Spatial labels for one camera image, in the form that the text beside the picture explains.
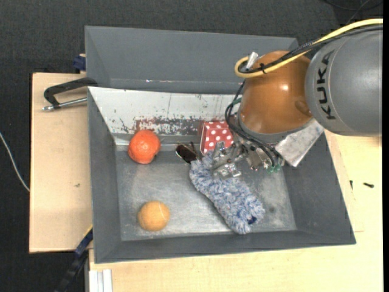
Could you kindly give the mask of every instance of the red box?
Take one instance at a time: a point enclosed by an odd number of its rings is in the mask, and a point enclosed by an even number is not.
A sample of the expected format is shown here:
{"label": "red box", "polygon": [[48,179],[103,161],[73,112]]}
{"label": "red box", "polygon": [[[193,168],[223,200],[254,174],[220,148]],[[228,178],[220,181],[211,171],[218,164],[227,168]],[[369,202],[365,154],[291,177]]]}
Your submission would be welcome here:
{"label": "red box", "polygon": [[204,122],[201,133],[200,151],[204,155],[209,150],[215,149],[218,142],[224,142],[225,147],[231,146],[233,136],[225,121]]}

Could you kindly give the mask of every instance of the blue knit sock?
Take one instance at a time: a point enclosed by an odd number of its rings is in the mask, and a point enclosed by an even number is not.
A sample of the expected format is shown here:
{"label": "blue knit sock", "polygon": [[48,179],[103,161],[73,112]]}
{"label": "blue knit sock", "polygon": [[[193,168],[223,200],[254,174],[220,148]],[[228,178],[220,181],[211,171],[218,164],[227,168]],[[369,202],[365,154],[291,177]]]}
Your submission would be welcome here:
{"label": "blue knit sock", "polygon": [[223,217],[227,225],[238,234],[250,232],[250,225],[264,217],[262,203],[238,178],[212,177],[212,153],[192,161],[189,177],[195,188],[204,194]]}

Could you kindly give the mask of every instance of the tangerine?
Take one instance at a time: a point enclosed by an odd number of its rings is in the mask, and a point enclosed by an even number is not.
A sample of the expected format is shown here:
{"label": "tangerine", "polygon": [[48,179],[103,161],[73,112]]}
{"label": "tangerine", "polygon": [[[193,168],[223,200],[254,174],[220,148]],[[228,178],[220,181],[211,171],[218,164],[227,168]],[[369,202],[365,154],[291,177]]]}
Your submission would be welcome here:
{"label": "tangerine", "polygon": [[128,144],[128,155],[140,164],[149,164],[160,150],[158,136],[150,130],[140,130]]}

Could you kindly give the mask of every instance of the sunglasses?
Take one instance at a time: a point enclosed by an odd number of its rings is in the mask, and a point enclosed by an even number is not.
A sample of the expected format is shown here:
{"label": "sunglasses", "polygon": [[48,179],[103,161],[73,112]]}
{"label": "sunglasses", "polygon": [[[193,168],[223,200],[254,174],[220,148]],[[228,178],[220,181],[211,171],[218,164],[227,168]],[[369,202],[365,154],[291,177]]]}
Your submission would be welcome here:
{"label": "sunglasses", "polygon": [[199,158],[193,142],[190,142],[189,145],[179,143],[176,148],[176,154],[187,164],[190,164],[192,161]]}

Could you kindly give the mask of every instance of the black carpet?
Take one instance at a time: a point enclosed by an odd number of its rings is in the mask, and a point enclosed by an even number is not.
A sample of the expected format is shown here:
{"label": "black carpet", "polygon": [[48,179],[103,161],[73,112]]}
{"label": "black carpet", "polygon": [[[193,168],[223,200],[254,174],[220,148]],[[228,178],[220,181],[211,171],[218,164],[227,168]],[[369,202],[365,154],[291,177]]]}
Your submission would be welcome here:
{"label": "black carpet", "polygon": [[[0,0],[0,132],[29,183],[30,73],[75,72],[85,25],[272,35],[304,43],[349,20],[382,16],[383,5],[375,6],[380,0],[331,1],[338,6],[321,0]],[[1,143],[0,230],[0,291],[53,291],[73,255],[28,253],[29,194]],[[82,277],[70,291],[83,291]]]}

